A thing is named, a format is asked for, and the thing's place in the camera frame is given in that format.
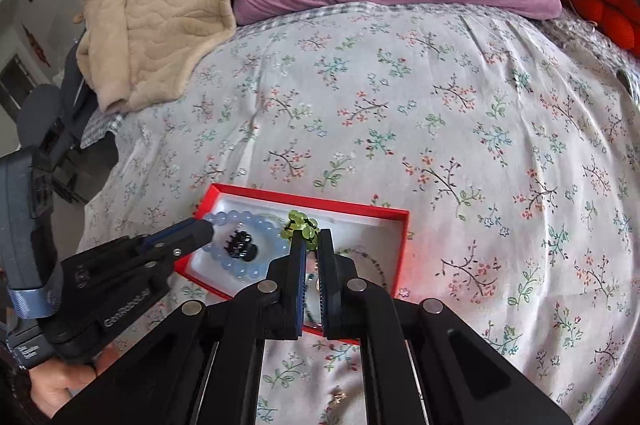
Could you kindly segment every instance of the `black office chair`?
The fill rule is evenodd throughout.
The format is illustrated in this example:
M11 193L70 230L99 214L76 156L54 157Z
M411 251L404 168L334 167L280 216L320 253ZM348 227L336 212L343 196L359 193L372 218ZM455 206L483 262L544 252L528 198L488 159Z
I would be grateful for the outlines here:
M86 84L78 68L74 44L66 56L65 74L60 89L52 84L37 86L26 98L17 116L20 145L34 145L49 155L52 167L60 166L73 148L79 148L82 132L98 107L94 91ZM87 200L74 191L78 175L64 184L54 179L58 195L68 202Z

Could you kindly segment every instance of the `floral bedsheet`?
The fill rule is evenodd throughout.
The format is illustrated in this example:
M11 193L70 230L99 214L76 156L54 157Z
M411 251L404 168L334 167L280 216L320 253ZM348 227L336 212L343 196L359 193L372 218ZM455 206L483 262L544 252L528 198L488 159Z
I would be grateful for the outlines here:
M408 209L395 296L444 300L585 424L638 348L636 115L615 71L496 8L287 15L210 53L180 100L124 119L81 249L187 217L214 181ZM215 302L172 282L121 350L182 300ZM366 422L357 347L268 344L257 423L310 414Z

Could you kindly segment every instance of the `silver bolt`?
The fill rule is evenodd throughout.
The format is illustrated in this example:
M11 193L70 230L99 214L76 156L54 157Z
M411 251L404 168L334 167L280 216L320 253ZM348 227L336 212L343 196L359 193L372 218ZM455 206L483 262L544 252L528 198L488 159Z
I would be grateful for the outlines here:
M202 307L202 302L199 302L197 300L187 300L187 302L182 305L182 313L184 313L188 317L192 317L200 313Z
M261 280L258 283L258 290L262 293L273 293L278 289L278 283L271 279Z
M444 306L438 299L427 299L422 303L422 308L427 313L433 313L437 315L438 313L442 312Z
M367 288L367 281L361 279L360 277L350 279L347 283L347 288L349 288L351 291L365 291L365 289Z

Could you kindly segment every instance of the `robotic arm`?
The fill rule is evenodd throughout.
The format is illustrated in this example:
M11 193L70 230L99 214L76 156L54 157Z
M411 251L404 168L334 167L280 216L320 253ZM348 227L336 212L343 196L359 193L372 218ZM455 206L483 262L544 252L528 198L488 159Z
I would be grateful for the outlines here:
M25 368L52 355L90 361L167 293L174 260L209 242L212 227L187 219L58 264L44 202L47 169L35 151L19 153L0 163L0 188L28 199L12 204L6 197L0 209L1 260L25 318L8 345ZM25 228L31 233L20 233ZM393 299L359 278L351 259L334 254L329 230L320 232L316 259L322 332L359 342L369 425L571 424L441 301ZM52 422L253 425L265 340L302 334L305 264L305 240L296 231L289 255L271 262L265 280L214 306L185 302Z

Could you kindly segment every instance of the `human hand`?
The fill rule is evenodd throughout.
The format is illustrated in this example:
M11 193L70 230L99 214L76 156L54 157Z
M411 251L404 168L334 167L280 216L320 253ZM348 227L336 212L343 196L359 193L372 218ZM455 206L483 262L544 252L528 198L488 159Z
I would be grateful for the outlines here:
M71 400L68 389L84 389L118 357L118 350L110 344L95 361L95 369L89 365L69 365L59 358L51 358L29 371L31 400L51 418Z

